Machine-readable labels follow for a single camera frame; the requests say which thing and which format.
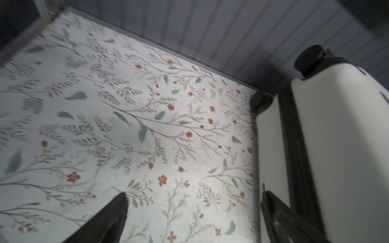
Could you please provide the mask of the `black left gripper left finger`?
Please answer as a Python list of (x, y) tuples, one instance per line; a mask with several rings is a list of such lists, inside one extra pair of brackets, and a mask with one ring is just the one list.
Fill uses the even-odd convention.
[(118, 243), (127, 220), (128, 206), (126, 194), (118, 194), (64, 242)]

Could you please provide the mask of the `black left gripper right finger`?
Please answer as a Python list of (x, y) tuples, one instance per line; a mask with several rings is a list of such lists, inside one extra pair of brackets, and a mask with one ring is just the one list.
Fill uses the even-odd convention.
[(271, 243), (328, 243), (316, 190), (304, 188), (296, 210), (262, 185), (261, 210)]

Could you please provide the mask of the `white black suitcase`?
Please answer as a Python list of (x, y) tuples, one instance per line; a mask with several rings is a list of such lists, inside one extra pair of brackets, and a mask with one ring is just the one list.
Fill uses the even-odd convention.
[[(258, 91), (262, 185), (296, 210), (316, 190), (329, 243), (389, 240), (389, 92), (367, 71), (315, 45), (295, 62), (301, 79)], [(271, 243), (260, 211), (261, 241)]]

